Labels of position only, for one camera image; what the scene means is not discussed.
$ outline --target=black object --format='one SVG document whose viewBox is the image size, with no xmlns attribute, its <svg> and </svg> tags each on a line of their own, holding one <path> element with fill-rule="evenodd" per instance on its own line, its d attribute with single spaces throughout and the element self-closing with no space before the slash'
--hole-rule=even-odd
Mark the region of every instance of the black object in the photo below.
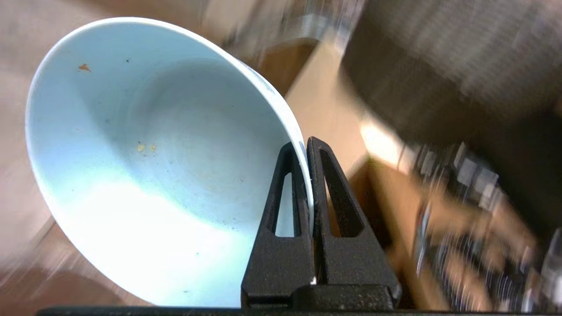
<svg viewBox="0 0 562 316">
<path fill-rule="evenodd" d="M 293 150 L 287 144 L 279 154 L 264 214 L 242 281 L 242 309 L 58 307 L 40 310 L 37 315 L 442 315 L 439 312 L 392 311 L 400 299 L 401 286 L 351 193 L 350 185 L 332 149 L 314 137 L 309 139 L 307 150 L 315 199 L 314 260 L 312 259 L 306 195 Z M 289 172 L 293 176 L 295 237 L 276 237 L 274 233 L 279 199 L 284 176 Z M 330 230 L 325 185 L 328 186 L 336 211 L 341 237 L 333 236 Z"/>
</svg>

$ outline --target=stain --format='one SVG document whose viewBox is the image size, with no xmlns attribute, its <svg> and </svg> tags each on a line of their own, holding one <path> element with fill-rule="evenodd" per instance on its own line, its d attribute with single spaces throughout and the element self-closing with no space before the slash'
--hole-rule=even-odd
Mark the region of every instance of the stain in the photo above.
<svg viewBox="0 0 562 316">
<path fill-rule="evenodd" d="M 92 71 L 90 70 L 90 68 L 88 68 L 88 65 L 87 65 L 87 64 L 82 64 L 81 66 L 78 66 L 78 69 L 87 71 L 87 72 L 89 72 L 89 73 L 92 72 Z"/>
</svg>

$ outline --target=light blue bowl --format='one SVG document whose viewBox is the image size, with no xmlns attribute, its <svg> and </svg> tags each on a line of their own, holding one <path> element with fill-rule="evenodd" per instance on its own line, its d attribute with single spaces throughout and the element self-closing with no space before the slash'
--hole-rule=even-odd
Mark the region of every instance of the light blue bowl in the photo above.
<svg viewBox="0 0 562 316">
<path fill-rule="evenodd" d="M 154 304 L 240 305 L 289 141 L 312 205 L 302 134 L 279 93 L 209 41 L 160 21 L 102 20 L 60 40 L 31 84 L 26 137 L 68 238 Z M 288 234 L 290 216 L 279 225 Z"/>
</svg>

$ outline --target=motion-blurred object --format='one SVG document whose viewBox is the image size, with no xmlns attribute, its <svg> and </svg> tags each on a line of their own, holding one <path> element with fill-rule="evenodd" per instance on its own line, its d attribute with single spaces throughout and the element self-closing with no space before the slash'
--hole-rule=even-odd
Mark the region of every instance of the motion-blurred object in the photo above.
<svg viewBox="0 0 562 316">
<path fill-rule="evenodd" d="M 345 49 L 364 2 L 258 0 L 222 47 L 285 95 L 319 42 L 330 38 L 330 45 Z"/>
<path fill-rule="evenodd" d="M 449 145 L 553 107 L 562 88 L 560 3 L 367 3 L 343 66 L 407 141 Z"/>
<path fill-rule="evenodd" d="M 552 237 L 541 276 L 541 308 L 546 312 L 562 312 L 562 228 Z"/>
<path fill-rule="evenodd" d="M 424 265 L 432 272 L 452 310 L 539 311 L 528 297 L 536 292 L 536 242 L 510 210 L 497 173 L 464 143 L 423 146 L 413 171 L 427 187 L 416 221 L 416 273 Z M 432 205 L 444 207 L 431 216 Z"/>
</svg>

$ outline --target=food crumb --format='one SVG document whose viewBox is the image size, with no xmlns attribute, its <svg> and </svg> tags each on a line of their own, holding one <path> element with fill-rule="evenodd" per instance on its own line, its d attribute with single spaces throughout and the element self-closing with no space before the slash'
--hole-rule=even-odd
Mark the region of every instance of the food crumb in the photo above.
<svg viewBox="0 0 562 316">
<path fill-rule="evenodd" d="M 92 71 L 90 71 L 90 68 L 88 68 L 88 65 L 86 65 L 86 64 L 82 64 L 81 66 L 78 66 L 78 69 L 80 69 L 80 70 L 85 70 L 85 71 L 87 71 L 87 72 L 89 72 L 89 73 L 92 72 Z"/>
</svg>

